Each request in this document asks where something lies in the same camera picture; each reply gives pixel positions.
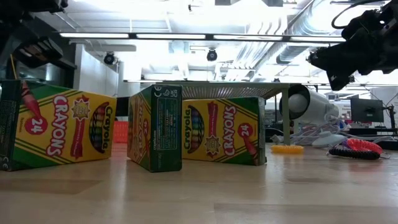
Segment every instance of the ceiling light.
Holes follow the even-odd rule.
[[[137,34],[138,39],[205,39],[204,34]]]
[[[191,45],[191,46],[189,46],[189,49],[190,50],[206,50],[207,51],[209,49],[209,47]]]
[[[282,37],[271,35],[214,35],[216,40],[269,40],[280,41]]]
[[[120,39],[120,38],[129,38],[129,34],[107,34],[107,33],[60,33],[62,37],[68,38],[91,38],[91,39]]]
[[[299,42],[289,42],[286,45],[291,47],[329,47],[330,43],[299,43]]]
[[[323,36],[301,36],[301,37],[291,37],[292,42],[323,42],[323,43],[342,43],[346,40],[342,37],[323,37]]]
[[[163,82],[162,80],[125,80],[125,82],[131,83],[158,83]]]

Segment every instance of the computer monitor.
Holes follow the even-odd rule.
[[[351,120],[362,122],[384,122],[383,101],[352,98]]]

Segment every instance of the crayon box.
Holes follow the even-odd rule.
[[[263,98],[184,100],[182,157],[259,166],[265,155]]]
[[[152,85],[129,100],[127,156],[150,172],[182,167],[182,87]]]
[[[36,82],[2,83],[0,167],[20,170],[107,159],[116,99]]]

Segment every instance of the wooden table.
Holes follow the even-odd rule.
[[[398,154],[325,154],[151,174],[117,147],[105,161],[0,172],[0,223],[398,223]]]

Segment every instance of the security camera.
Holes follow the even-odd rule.
[[[216,49],[210,49],[209,52],[207,53],[207,61],[214,62],[215,60],[217,60]]]
[[[118,58],[114,56],[114,52],[107,52],[104,58],[104,63],[107,65],[114,65],[118,62]]]

